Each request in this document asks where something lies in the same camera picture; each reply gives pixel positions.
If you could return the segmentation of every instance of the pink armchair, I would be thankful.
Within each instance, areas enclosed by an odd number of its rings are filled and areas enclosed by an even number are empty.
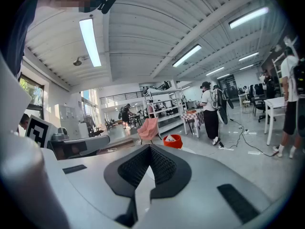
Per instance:
[[[141,139],[141,144],[142,144],[143,139],[150,140],[152,142],[152,139],[159,133],[158,118],[145,119],[144,124],[137,131],[138,131],[138,135]]]

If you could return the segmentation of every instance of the fluorescent light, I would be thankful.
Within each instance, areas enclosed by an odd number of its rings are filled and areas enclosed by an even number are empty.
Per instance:
[[[223,78],[223,77],[228,76],[228,75],[230,75],[230,74],[225,74],[225,75],[223,75],[221,77],[218,77],[217,79]]]
[[[91,62],[94,67],[100,66],[101,61],[99,57],[99,53],[97,52],[95,37],[94,37],[94,29],[93,29],[93,19],[85,19],[80,21],[81,34],[84,39],[87,52],[90,56]]]
[[[239,59],[238,61],[245,60],[245,59],[247,59],[247,58],[251,58],[251,57],[256,56],[256,55],[258,55],[258,54],[259,54],[258,52],[252,53],[252,54],[250,54],[250,55],[248,55],[248,56],[245,56],[245,57]]]
[[[221,67],[221,68],[219,68],[218,70],[212,71],[211,73],[208,73],[208,74],[206,74],[206,75],[213,74],[214,72],[219,71],[219,70],[222,70],[222,69],[224,69],[224,67]]]
[[[249,65],[249,66],[246,66],[246,67],[244,67],[244,68],[241,68],[241,69],[239,69],[240,71],[241,70],[243,70],[243,69],[245,69],[245,68],[249,68],[249,67],[251,67],[251,66],[253,66],[254,64],[251,64],[251,65]]]
[[[268,7],[263,7],[261,9],[258,9],[258,10],[255,10],[255,11],[252,11],[242,17],[239,17],[237,18],[236,20],[233,20],[232,22],[229,23],[231,29],[243,24],[243,23],[246,23],[247,21],[250,21],[256,17],[259,17],[261,15],[264,15],[266,13],[268,13],[269,11],[269,8]]]
[[[195,52],[197,52],[200,49],[201,46],[197,44],[191,50],[189,50],[181,59],[179,59],[176,63],[174,63],[173,67],[179,66],[181,63],[183,63],[185,60],[187,60],[189,57],[191,57]]]

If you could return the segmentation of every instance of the glossy gray floor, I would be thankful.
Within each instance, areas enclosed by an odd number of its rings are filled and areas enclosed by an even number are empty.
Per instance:
[[[244,125],[250,133],[256,135],[245,136],[246,141],[266,154],[271,155],[272,146],[278,145],[281,141],[282,129],[284,124],[284,116],[279,116],[274,122],[273,135],[269,146],[266,145],[267,134],[264,134],[265,120],[258,123],[258,116],[261,111],[256,112],[256,116],[252,113],[253,106],[250,107],[248,114],[243,114],[239,103],[234,103],[234,109],[229,109],[229,115],[232,119]],[[220,125],[220,138],[226,148],[230,148],[237,143],[239,134],[239,124],[229,120],[227,125]],[[248,152],[259,152],[253,147],[247,145],[241,137],[237,147],[233,146],[231,150],[219,149],[213,146],[211,140],[207,137],[205,127],[202,125],[200,137],[192,135],[189,127],[188,135],[185,135],[184,127],[179,126],[167,133],[163,133],[162,137],[168,134],[179,134],[182,137],[183,147],[193,150],[195,153],[203,156],[209,156],[216,159],[238,174],[242,175],[249,181],[257,185],[272,201],[277,200],[289,189],[299,175],[301,165],[304,162],[304,153],[302,150],[296,150],[293,159],[289,159],[289,150],[293,144],[294,136],[290,140],[290,144],[284,149],[282,158],[277,156],[268,157],[264,154],[249,154]],[[121,126],[110,130],[109,136],[111,139],[122,138],[124,136],[132,137],[135,142],[139,140],[135,129],[123,130]],[[163,142],[155,137],[154,144],[163,144]],[[203,171],[204,173],[213,175],[213,171]],[[154,187],[154,181],[145,175],[136,193],[136,202],[138,207],[139,218],[145,214],[145,209],[149,207],[149,191]]]

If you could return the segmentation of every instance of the orange basket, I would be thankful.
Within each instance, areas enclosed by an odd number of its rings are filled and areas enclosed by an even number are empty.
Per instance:
[[[181,136],[180,135],[177,135],[177,134],[172,134],[171,135],[176,141],[173,141],[173,142],[167,142],[166,141],[166,138],[167,136],[165,136],[163,138],[163,144],[164,146],[167,146],[167,147],[173,147],[173,148],[182,148],[182,141],[181,141]]]

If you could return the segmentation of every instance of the table with checkered tablecloth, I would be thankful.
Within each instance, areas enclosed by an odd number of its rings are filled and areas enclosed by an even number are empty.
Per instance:
[[[199,138],[199,130],[198,128],[201,126],[201,124],[204,123],[204,118],[203,118],[203,109],[196,109],[196,113],[192,114],[182,114],[181,119],[183,119],[183,124],[184,124],[184,130],[185,134],[187,135],[187,128],[186,128],[186,123],[188,120],[195,120],[195,127],[197,131],[197,137]]]

